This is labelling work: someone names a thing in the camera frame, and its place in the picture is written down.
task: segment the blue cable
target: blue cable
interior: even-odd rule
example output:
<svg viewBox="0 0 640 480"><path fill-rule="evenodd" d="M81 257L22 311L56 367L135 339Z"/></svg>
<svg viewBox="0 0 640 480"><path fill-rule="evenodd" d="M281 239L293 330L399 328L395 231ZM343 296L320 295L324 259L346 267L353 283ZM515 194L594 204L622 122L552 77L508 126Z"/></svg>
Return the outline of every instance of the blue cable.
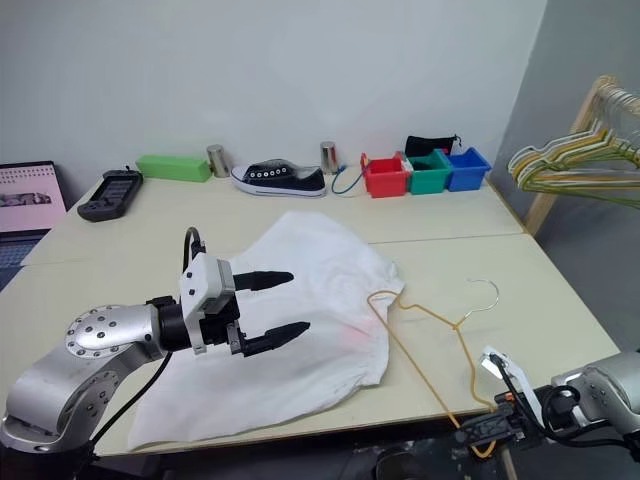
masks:
<svg viewBox="0 0 640 480"><path fill-rule="evenodd" d="M344 193L347 193L349 190L351 190L353 187L355 187L358 182L360 181L360 179L362 178L362 176L364 175L364 172L367 171L367 169L369 168L369 165L371 165L371 162L367 163L367 165L362 169L362 171L360 172L360 175L358 175L358 178L356 178L353 183L351 185L349 185L347 188L345 188L344 190L341 190L339 192L336 192L336 180L338 180L338 177L340 176L340 174L342 172L344 172L347 167L346 165L341 166L340 168L338 168L338 171L336 172L336 176L333 177L333 182L331 182L331 191L333 193L335 193L336 195L342 195Z"/></svg>

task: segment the blue bin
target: blue bin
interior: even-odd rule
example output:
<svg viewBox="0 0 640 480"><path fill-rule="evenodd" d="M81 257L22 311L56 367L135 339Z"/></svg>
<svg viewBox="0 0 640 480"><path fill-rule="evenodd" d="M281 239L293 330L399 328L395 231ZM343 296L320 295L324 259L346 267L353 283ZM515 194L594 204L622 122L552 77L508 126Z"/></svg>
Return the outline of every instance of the blue bin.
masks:
<svg viewBox="0 0 640 480"><path fill-rule="evenodd" d="M473 147L462 155L449 155L448 158L451 163L451 176L447 190L450 192L478 190L484 174L491 170L489 162Z"/></svg>

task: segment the laptop screen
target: laptop screen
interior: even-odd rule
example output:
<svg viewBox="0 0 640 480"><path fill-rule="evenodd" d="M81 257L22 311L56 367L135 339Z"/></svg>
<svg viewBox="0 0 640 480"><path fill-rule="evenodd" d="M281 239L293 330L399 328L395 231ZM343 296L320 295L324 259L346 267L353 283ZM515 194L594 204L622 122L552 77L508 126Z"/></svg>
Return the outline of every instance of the laptop screen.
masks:
<svg viewBox="0 0 640 480"><path fill-rule="evenodd" d="M53 162L0 165L0 234L48 230L65 213Z"/></svg>

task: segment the white tabletop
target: white tabletop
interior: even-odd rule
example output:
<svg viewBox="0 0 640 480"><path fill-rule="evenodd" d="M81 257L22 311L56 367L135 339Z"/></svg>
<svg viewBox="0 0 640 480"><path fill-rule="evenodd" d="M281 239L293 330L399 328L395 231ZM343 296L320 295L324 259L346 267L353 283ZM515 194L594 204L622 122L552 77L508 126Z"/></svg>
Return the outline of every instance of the white tabletop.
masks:
<svg viewBox="0 0 640 480"><path fill-rule="evenodd" d="M78 203L86 202L95 188L97 185ZM124 217L90 223L73 207L23 264L114 256L166 258L179 251L184 231L192 225L206 237L209 252L238 252L288 210L326 213L368 243L523 231L486 184L472 192L372 199L360 182L352 192L342 197L328 193L320 199L258 197L238 191L228 178L212 177L205 183L147 178Z"/></svg>
<svg viewBox="0 0 640 480"><path fill-rule="evenodd" d="M205 240L210 242L209 235L205 234ZM175 294L180 241L158 258L139 256L132 261L111 257L23 269L0 294L0 401L4 402L21 372L62 340L67 325L80 312L94 305L142 303L155 296ZM493 299L489 286L467 283L466 278L494 281L500 288L500 303L489 312L469 318L463 328L465 339L475 358L487 344L508 353L536 386L548 383L555 374L618 352L529 235L380 244L375 248L398 265L407 284L405 302L422 303L452 319ZM390 319L450 407L457 412L478 409L480 406L469 395L469 368L455 334L419 312L394 310ZM156 367L146 365L123 382L103 421L140 388ZM480 374L479 391L485 398L504 390L495 378ZM132 410L123 416L104 437L97 448L100 454L125 452L133 415ZM165 443L142 451L252 442L440 415L440 406L392 343L382 384L362 390L326 412L232 437Z"/></svg>

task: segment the black cable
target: black cable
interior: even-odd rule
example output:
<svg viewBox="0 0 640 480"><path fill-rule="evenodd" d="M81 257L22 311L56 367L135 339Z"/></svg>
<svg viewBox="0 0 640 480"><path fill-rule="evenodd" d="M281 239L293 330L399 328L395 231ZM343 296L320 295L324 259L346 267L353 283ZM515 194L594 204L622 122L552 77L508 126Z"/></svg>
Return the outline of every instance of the black cable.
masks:
<svg viewBox="0 0 640 480"><path fill-rule="evenodd" d="M547 430L554 431L553 426L551 425L551 421L549 420L549 410L551 408L551 401L553 400L554 397L556 397L558 394L563 392L569 392L576 402L580 401L580 392L578 391L577 388L572 387L571 385L558 385L557 387L553 387L551 391L549 391L545 395L544 400L542 401L542 423L544 424ZM608 427L610 425L611 423L609 421L604 420L598 423L591 423L586 427L578 428L571 432L567 432L567 433L563 432L561 436L562 438L566 438L570 440L570 439L579 437L581 435L584 435L585 433L593 432L594 430Z"/></svg>
<svg viewBox="0 0 640 480"><path fill-rule="evenodd" d="M527 420L533 424L533 426L545 437L550 438L558 442L561 445L565 445L567 447L575 447L575 448L591 448L591 447L606 447L606 446L615 446L626 448L629 447L623 440L614 439L614 438L602 438L597 440L571 440L569 438L565 438L561 435L556 434L553 430L547 429L544 426L540 425L538 419L536 418L531 406L528 403L525 403L522 398L520 398L520 394L516 390L513 385L513 382L509 378L509 374L504 368L504 363L500 357L497 355L491 355L490 360L498 367L500 370L500 374L502 375L502 380L507 385L509 392L513 396L513 400L516 402L516 405L522 411L523 415L527 417Z"/></svg>
<svg viewBox="0 0 640 480"><path fill-rule="evenodd" d="M187 228L187 233L184 236L184 249L182 251L182 273L189 266L189 260L191 259L191 255L189 255L189 247L191 243L195 243L198 247L202 247L202 242L200 241L200 233L196 227Z"/></svg>
<svg viewBox="0 0 640 480"><path fill-rule="evenodd" d="M576 402L580 401L580 392L571 385L560 385L553 387L542 400L542 423L547 430L553 431L551 421L549 420L549 409L551 408L551 400L560 393L569 392Z"/></svg>
<svg viewBox="0 0 640 480"><path fill-rule="evenodd" d="M140 390L138 390L138 393L136 393L133 397L131 397L131 399L125 403L122 408L120 408L120 410L118 410L108 421L107 423L105 423L102 428L100 430L98 430L98 433L96 433L93 438L91 439L91 443L95 446L96 443L98 443L100 441L100 439L104 436L105 433L107 433L107 431L113 426L114 423L116 423L120 417L122 417L122 415L124 415L124 413L129 410L138 400L140 400L140 397L142 397L142 395L144 395L145 393L147 393L147 390L149 390L151 388L151 386L156 382L156 380L158 380L158 377L160 377L160 375L162 374L162 372L164 372L164 369L167 368L167 365L169 364L169 360L171 360L171 352L167 352L167 355L164 357L164 360L162 361L162 363L160 364L160 366L158 367L158 369L156 370L156 373L153 374L153 377L151 377L149 379L149 381L144 385L144 387L142 387Z"/></svg>
<svg viewBox="0 0 640 480"><path fill-rule="evenodd" d="M184 237L184 249L182 252L182 272L183 273L189 266L189 260L191 259L191 255L189 255L189 247L191 246L192 238L193 238L193 242L195 242L198 246L202 245L200 242L200 233L198 232L198 230L195 227L189 227ZM169 360L171 360L171 356L172 356L172 353L167 352L167 354L164 357L164 360L156 370L156 373L153 374L153 377L151 377L149 381L145 383L144 386L140 390L138 390L138 392L133 397L131 397L131 399L127 403L125 403L120 408L120 410L118 410L107 421L107 423L105 423L102 426L100 430L98 430L98 433L96 433L91 439L91 444L93 446L95 446L96 443L98 443L100 439L104 437L105 433L107 433L107 431L113 426L113 424L116 423L120 419L120 417L122 417L122 415L125 414L127 410L129 410L138 400L140 400L140 398L145 393L147 393L147 390L151 388L151 386L156 382L156 380L158 380L160 375L162 375L162 372L164 372L165 368L167 368L167 365L169 364Z"/></svg>

